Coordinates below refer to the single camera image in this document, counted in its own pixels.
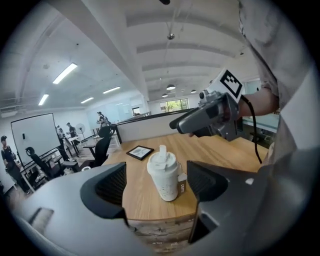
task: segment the white cup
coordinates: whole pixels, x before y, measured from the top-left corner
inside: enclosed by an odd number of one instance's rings
[[[160,145],[159,152],[150,156],[147,170],[161,198],[165,201],[176,199],[181,165],[173,153],[167,152],[165,145]]]

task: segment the black chair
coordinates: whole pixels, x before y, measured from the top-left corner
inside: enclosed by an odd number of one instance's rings
[[[27,155],[30,156],[31,159],[41,168],[49,180],[65,174],[64,170],[60,168],[58,164],[56,164],[53,168],[50,168],[47,164],[45,164],[40,157],[35,154],[35,150],[32,147],[27,147],[25,150]]]
[[[109,149],[111,137],[114,133],[115,129],[111,126],[104,126],[100,128],[99,136],[102,139],[99,140],[95,145],[94,160],[84,161],[83,164],[80,166],[80,170],[82,170],[84,167],[94,168],[101,166],[108,159],[109,155],[107,155],[107,152]]]

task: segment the fluorescent light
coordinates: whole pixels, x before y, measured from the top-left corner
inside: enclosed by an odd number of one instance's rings
[[[169,85],[166,87],[166,89],[167,89],[168,91],[170,91],[170,90],[176,89],[176,87],[175,87],[173,84],[169,84]]]
[[[86,102],[88,102],[88,101],[91,101],[93,99],[93,97],[90,97],[90,98],[87,98],[87,99],[85,99],[84,101],[82,101],[82,102],[80,102],[81,104],[83,104],[83,103],[86,103]]]
[[[117,89],[120,89],[120,87],[118,86],[118,87],[116,87],[116,88],[113,88],[113,89],[110,89],[110,90],[106,90],[106,91],[103,92],[103,94],[110,93],[110,92],[112,92],[112,91],[114,91],[114,90],[117,90]]]
[[[42,99],[40,100],[40,102],[39,102],[39,104],[38,104],[38,106],[42,106],[42,105],[45,103],[45,101],[46,101],[46,99],[48,98],[48,96],[49,96],[49,94],[43,95],[43,96],[42,96]]]
[[[76,64],[71,63],[58,77],[52,82],[53,84],[57,85],[61,82],[62,79],[64,79],[72,70],[74,70],[77,67]]]

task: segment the black cable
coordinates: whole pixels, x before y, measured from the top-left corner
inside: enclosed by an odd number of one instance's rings
[[[254,107],[252,106],[251,102],[243,95],[241,95],[241,99],[248,105],[250,111],[251,111],[251,115],[252,115],[252,119],[253,119],[253,140],[254,140],[254,150],[255,150],[255,154],[258,157],[258,160],[260,162],[260,164],[262,163],[261,158],[259,156],[258,153],[258,147],[257,147],[257,123],[256,123],[256,115],[255,115],[255,111],[254,111]]]

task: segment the wooden table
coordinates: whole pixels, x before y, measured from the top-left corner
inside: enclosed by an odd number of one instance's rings
[[[176,133],[121,144],[121,149],[112,153],[104,164],[126,162],[127,185],[122,206],[136,235],[157,252],[172,252],[187,244],[197,201],[188,183],[185,193],[174,201],[162,200],[147,172],[150,156],[140,161],[126,154],[138,145],[153,148],[155,152],[159,151],[159,145],[166,145],[185,173],[187,160],[247,172],[257,172],[261,166],[254,143],[241,137],[228,142],[219,136],[197,138]],[[258,145],[258,152],[263,160],[268,150]]]

